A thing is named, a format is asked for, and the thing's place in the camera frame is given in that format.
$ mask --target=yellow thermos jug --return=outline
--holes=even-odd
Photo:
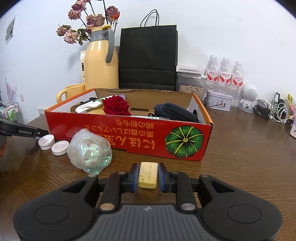
[[[91,40],[84,58],[85,90],[118,89],[118,57],[114,31],[107,24],[91,29]]]

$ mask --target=yellow mug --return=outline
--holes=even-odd
[[[78,95],[85,91],[85,84],[76,84],[76,85],[70,85],[65,87],[64,90],[60,91],[57,94],[57,103],[60,103],[62,101],[62,95],[66,94],[66,99],[73,97],[75,95]]]

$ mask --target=mug handle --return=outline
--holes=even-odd
[[[67,93],[67,90],[62,90],[57,94],[57,97],[56,97],[57,103],[60,103],[62,101],[62,95],[65,93]]]

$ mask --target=red cardboard box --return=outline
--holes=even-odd
[[[71,107],[90,97],[125,95],[132,115],[154,113],[157,104],[175,103],[193,112],[200,123],[150,120],[145,118],[71,113]],[[62,101],[46,110],[51,134],[58,140],[70,141],[83,128],[103,136],[112,148],[129,153],[201,161],[213,128],[213,122],[195,94],[175,91],[139,89],[92,89]]]

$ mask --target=bottle cap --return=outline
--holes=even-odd
[[[52,146],[52,153],[55,156],[61,156],[67,153],[69,142],[59,141]]]
[[[54,135],[46,135],[41,137],[38,144],[42,150],[48,150],[54,145]]]

